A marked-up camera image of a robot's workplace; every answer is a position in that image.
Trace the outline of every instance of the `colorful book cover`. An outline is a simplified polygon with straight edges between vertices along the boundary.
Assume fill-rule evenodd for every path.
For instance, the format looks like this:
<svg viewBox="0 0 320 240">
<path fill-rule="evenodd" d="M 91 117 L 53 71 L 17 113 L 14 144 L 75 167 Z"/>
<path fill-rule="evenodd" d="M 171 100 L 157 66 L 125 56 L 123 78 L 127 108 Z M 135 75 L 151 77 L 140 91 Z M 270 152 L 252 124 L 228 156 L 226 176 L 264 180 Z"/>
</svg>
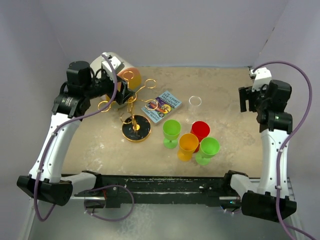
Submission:
<svg viewBox="0 0 320 240">
<path fill-rule="evenodd" d="M 173 110 L 181 106 L 181 101 L 173 96 L 169 91 L 165 91 L 160 96 L 155 98 L 158 102 L 158 107 L 155 110 L 148 110 L 145 106 L 142 111 L 155 123 L 159 123 Z M 150 109 L 154 109 L 157 105 L 154 101 L 147 104 Z"/>
</svg>

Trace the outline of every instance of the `white wall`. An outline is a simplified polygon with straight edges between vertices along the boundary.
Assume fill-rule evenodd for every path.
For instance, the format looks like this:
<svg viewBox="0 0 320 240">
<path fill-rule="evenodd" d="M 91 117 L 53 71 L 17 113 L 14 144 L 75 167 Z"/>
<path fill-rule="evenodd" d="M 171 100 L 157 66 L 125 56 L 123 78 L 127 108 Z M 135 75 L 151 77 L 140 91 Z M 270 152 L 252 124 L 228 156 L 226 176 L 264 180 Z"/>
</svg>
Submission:
<svg viewBox="0 0 320 240">
<path fill-rule="evenodd" d="M 68 63 L 38 1 L 0 1 L 1 239 L 17 239 L 25 219 L 16 181 L 38 157 Z"/>
<path fill-rule="evenodd" d="M 250 66 L 288 0 L 40 0 L 71 61 Z"/>
<path fill-rule="evenodd" d="M 320 238 L 320 1 L 290 0 L 273 34 L 255 65 L 270 60 L 290 61 L 309 76 L 313 102 L 305 124 L 292 138 L 288 152 L 288 175 L 305 229 Z M 308 88 L 305 80 L 288 66 L 270 66 L 274 79 L 288 82 L 293 93 L 286 111 L 297 126 L 306 109 Z"/>
</svg>

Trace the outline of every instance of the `green cup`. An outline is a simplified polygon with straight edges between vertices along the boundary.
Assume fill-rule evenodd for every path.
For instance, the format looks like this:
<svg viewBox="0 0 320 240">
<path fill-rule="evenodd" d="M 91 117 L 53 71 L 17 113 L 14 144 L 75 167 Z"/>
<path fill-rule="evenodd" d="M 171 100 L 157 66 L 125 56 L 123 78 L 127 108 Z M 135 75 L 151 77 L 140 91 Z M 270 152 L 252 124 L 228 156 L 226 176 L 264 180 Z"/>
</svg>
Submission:
<svg viewBox="0 0 320 240">
<path fill-rule="evenodd" d="M 164 146 L 168 149 L 174 149 L 178 145 L 178 137 L 181 131 L 180 123 L 173 119 L 167 120 L 163 124 L 162 130 Z"/>
<path fill-rule="evenodd" d="M 196 154 L 195 160 L 200 165 L 207 165 L 219 150 L 220 144 L 215 138 L 205 137 L 200 143 L 199 152 Z"/>
</svg>

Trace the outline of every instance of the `black round base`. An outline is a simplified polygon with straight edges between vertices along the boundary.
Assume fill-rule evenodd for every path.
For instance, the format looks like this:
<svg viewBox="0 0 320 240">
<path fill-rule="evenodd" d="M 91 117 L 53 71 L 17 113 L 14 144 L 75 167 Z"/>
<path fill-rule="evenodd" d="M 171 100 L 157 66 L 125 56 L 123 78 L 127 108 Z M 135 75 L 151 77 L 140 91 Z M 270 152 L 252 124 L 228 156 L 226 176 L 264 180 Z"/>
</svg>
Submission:
<svg viewBox="0 0 320 240">
<path fill-rule="evenodd" d="M 141 115 L 134 115 L 134 119 L 138 124 L 138 130 L 134 130 L 134 126 L 131 122 L 132 118 L 128 117 L 124 122 L 129 124 L 122 125 L 122 134 L 131 142 L 142 142 L 149 136 L 151 132 L 150 121 Z"/>
</svg>

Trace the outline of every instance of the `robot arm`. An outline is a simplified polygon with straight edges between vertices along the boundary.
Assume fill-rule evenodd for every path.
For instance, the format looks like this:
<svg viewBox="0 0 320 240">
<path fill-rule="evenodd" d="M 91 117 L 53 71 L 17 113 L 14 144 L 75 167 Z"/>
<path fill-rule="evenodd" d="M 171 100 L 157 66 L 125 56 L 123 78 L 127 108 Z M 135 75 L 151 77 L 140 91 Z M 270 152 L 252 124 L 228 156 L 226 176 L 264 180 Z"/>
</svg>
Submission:
<svg viewBox="0 0 320 240">
<path fill-rule="evenodd" d="M 260 68 L 254 74 L 250 87 L 239 88 L 240 110 L 257 112 L 257 121 L 262 140 L 262 171 L 258 186 L 251 183 L 248 176 L 230 171 L 230 187 L 241 197 L 241 208 L 244 215 L 278 222 L 276 213 L 277 195 L 277 155 L 281 144 L 292 132 L 292 116 L 284 112 L 290 98 L 292 88 L 283 81 L 272 80 L 267 68 Z M 284 148 L 280 159 L 280 205 L 282 218 L 293 214 L 297 204 L 289 199 L 287 183 L 287 152 Z"/>
<path fill-rule="evenodd" d="M 115 57 L 108 56 L 113 62 Z M 101 63 L 101 78 L 92 77 L 92 69 L 85 61 L 72 62 L 66 71 L 67 82 L 61 88 L 59 95 L 55 98 L 51 124 L 46 136 L 44 145 L 30 170 L 28 176 L 19 176 L 17 186 L 30 197 L 34 196 L 35 181 L 39 172 L 39 164 L 44 154 L 50 137 L 56 134 L 43 162 L 42 171 L 38 184 L 38 199 L 59 206 L 65 205 L 71 196 L 79 192 L 102 187 L 101 175 L 83 171 L 80 174 L 62 177 L 62 167 L 70 142 L 78 129 L 81 120 L 70 122 L 63 126 L 57 133 L 54 130 L 57 126 L 69 121 L 72 118 L 83 116 L 90 107 L 90 99 L 102 95 L 112 96 L 115 84 L 121 83 L 120 91 L 117 91 L 115 101 L 121 105 L 135 93 L 128 88 L 128 83 L 117 76 L 113 79 L 110 69 L 105 69 Z"/>
</svg>

